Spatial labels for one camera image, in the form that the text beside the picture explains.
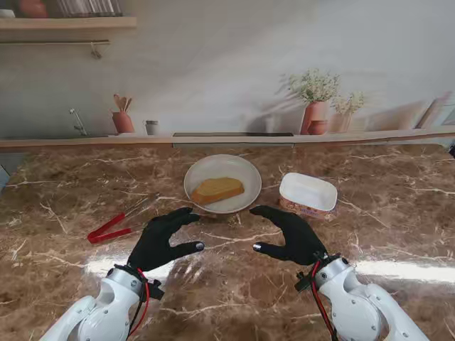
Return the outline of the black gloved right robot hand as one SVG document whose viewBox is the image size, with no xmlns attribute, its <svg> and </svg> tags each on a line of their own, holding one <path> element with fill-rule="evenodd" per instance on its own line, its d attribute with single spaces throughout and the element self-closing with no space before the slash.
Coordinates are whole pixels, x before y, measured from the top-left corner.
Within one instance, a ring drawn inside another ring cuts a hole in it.
<svg viewBox="0 0 455 341">
<path fill-rule="evenodd" d="M 316 263 L 320 256 L 327 255 L 321 240 L 300 216 L 266 205 L 256 206 L 250 209 L 250 213 L 266 218 L 280 228 L 285 241 L 284 246 L 255 242 L 254 251 L 302 266 L 310 266 Z"/>
</svg>

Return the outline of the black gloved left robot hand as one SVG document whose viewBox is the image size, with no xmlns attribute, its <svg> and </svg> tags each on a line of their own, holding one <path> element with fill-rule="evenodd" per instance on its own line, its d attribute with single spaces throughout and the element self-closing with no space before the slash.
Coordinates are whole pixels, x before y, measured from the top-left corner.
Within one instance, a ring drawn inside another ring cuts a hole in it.
<svg viewBox="0 0 455 341">
<path fill-rule="evenodd" d="M 186 242 L 172 247 L 170 238 L 182 226 L 197 222 L 200 216 L 193 213 L 190 207 L 182 207 L 167 215 L 153 218 L 143 229 L 143 232 L 133 248 L 127 265 L 142 272 L 157 269 L 171 261 L 203 251 L 202 242 Z"/>
</svg>

